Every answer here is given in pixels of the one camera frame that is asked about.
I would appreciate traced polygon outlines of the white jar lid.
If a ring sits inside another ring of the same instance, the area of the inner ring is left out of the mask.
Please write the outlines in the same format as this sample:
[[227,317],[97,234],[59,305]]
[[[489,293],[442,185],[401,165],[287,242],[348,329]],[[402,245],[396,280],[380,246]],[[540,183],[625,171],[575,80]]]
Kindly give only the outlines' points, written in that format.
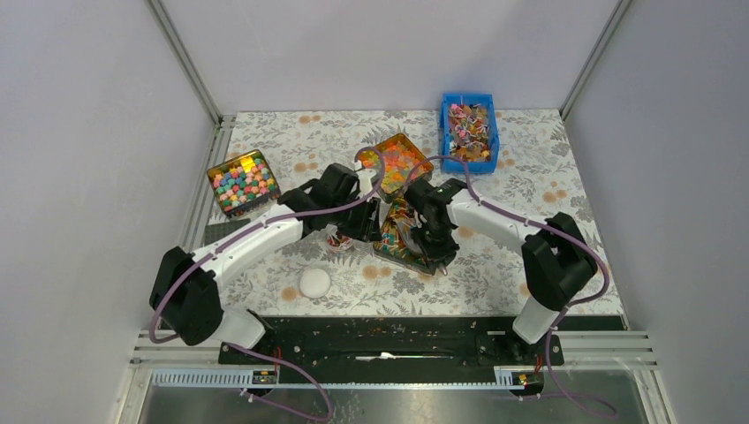
[[299,278],[299,291],[309,299],[319,299],[325,296],[331,285],[330,275],[324,269],[307,269]]

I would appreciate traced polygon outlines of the metal scoop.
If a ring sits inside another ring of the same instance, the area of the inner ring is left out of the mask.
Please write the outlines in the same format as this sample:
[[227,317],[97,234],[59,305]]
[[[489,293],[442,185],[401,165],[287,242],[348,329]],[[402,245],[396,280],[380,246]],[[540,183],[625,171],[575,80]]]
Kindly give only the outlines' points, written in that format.
[[436,272],[445,274],[446,268],[456,257],[456,245],[446,237],[434,236],[426,227],[408,227],[405,242],[424,260],[432,275]]

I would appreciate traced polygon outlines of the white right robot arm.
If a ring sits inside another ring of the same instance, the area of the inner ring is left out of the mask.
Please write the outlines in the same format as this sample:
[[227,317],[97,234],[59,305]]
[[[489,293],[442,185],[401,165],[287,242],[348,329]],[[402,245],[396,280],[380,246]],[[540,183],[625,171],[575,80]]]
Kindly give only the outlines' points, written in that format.
[[541,353],[541,339],[598,272],[593,251],[565,213],[543,222],[525,218],[480,197],[456,178],[439,186],[419,179],[405,190],[405,200],[417,215],[412,240],[432,268],[445,268],[455,259],[459,245],[452,233],[459,227],[498,241],[521,257],[530,297],[506,341],[508,355],[520,364]]

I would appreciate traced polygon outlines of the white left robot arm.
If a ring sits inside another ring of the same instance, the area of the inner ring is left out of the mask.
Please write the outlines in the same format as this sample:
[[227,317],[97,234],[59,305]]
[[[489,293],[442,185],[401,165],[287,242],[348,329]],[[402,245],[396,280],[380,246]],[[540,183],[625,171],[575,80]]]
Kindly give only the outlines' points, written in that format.
[[378,241],[380,201],[375,194],[382,170],[356,163],[333,163],[322,176],[283,193],[263,215],[233,233],[192,252],[176,246],[162,258],[149,304],[153,322],[163,321],[172,335],[149,338],[155,344],[174,339],[195,346],[207,340],[239,345],[252,362],[268,360],[274,340],[256,314],[225,306],[227,283],[259,260],[330,225],[350,239]]

